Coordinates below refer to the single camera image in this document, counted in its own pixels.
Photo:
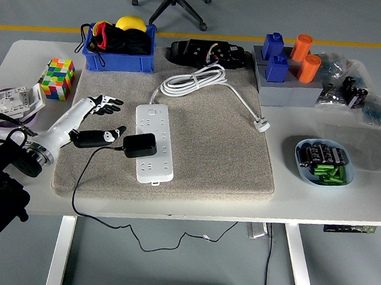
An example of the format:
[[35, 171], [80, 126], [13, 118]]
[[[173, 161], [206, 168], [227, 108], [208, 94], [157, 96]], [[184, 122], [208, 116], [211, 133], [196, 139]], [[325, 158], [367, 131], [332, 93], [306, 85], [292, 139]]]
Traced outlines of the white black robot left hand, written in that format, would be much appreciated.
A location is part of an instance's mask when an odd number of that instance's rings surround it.
[[122, 104], [123, 101], [106, 95], [83, 98], [68, 109], [46, 132], [32, 137], [28, 145], [33, 143], [57, 157], [59, 149], [70, 142], [70, 131], [78, 129], [87, 116], [113, 114], [120, 111]]

